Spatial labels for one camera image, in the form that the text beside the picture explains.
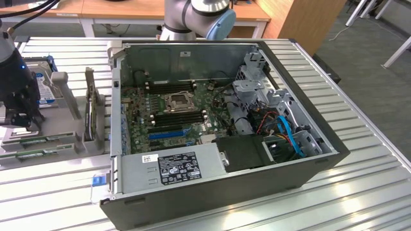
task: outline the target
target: power supply label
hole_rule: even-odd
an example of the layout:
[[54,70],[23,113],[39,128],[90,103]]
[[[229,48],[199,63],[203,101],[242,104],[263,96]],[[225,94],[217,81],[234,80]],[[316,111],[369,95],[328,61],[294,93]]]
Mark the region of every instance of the power supply label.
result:
[[169,185],[202,178],[195,152],[159,157],[162,184]]

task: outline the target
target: motherboard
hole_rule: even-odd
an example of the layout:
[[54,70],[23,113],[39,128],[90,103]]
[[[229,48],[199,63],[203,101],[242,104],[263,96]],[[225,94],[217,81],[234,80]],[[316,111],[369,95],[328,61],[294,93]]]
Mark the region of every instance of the motherboard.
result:
[[205,144],[233,135],[237,131],[227,103],[223,96],[215,97],[222,89],[209,80],[147,82],[146,86],[123,88],[123,154]]

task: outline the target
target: slotted metal surface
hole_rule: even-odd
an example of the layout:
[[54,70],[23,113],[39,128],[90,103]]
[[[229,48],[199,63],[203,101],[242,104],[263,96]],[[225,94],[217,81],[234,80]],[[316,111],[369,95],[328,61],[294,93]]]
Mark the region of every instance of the slotted metal surface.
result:
[[[111,74],[102,38],[33,38],[23,56],[50,54],[86,92],[86,66],[111,104]],[[411,227],[410,163],[309,55],[289,40],[269,40],[292,76],[352,150],[300,189],[137,230],[405,230]],[[272,73],[281,87],[277,74]],[[107,231],[115,227],[90,202],[91,178],[109,170],[109,155],[0,171],[0,230]]]

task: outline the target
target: gray carpet floor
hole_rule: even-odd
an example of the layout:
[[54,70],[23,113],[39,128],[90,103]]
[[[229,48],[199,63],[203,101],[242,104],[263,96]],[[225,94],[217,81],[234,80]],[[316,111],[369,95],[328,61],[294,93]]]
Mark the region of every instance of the gray carpet floor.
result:
[[[346,8],[336,21],[318,50],[318,55],[341,75],[340,86],[369,115],[378,128],[411,159],[411,52],[406,52],[390,69],[381,65],[404,44],[406,37],[374,19],[358,19],[336,41],[329,41],[346,28],[350,17]],[[98,37],[117,37],[107,34],[103,25],[95,25]],[[114,28],[125,33],[127,25]],[[155,26],[131,25],[125,37],[154,37]],[[29,23],[17,35],[42,37],[83,37],[83,28],[77,24]]]

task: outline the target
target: green circuit board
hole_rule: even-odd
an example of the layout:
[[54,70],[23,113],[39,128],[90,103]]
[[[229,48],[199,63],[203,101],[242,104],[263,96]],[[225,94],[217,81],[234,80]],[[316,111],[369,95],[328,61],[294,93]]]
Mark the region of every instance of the green circuit board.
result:
[[131,138],[131,154],[167,149],[169,147],[183,147],[199,144],[201,136],[215,134],[217,137],[227,135],[227,124],[230,124],[230,112],[221,105],[211,105],[213,98],[222,87],[213,91],[207,89],[209,81],[197,82],[197,89],[190,93],[197,111],[206,110],[207,119],[205,122],[182,124],[185,136],[150,140],[149,129],[155,128],[151,124],[151,115],[165,115],[167,110],[166,94],[150,94],[143,87],[125,88],[122,90],[122,103],[129,123]]

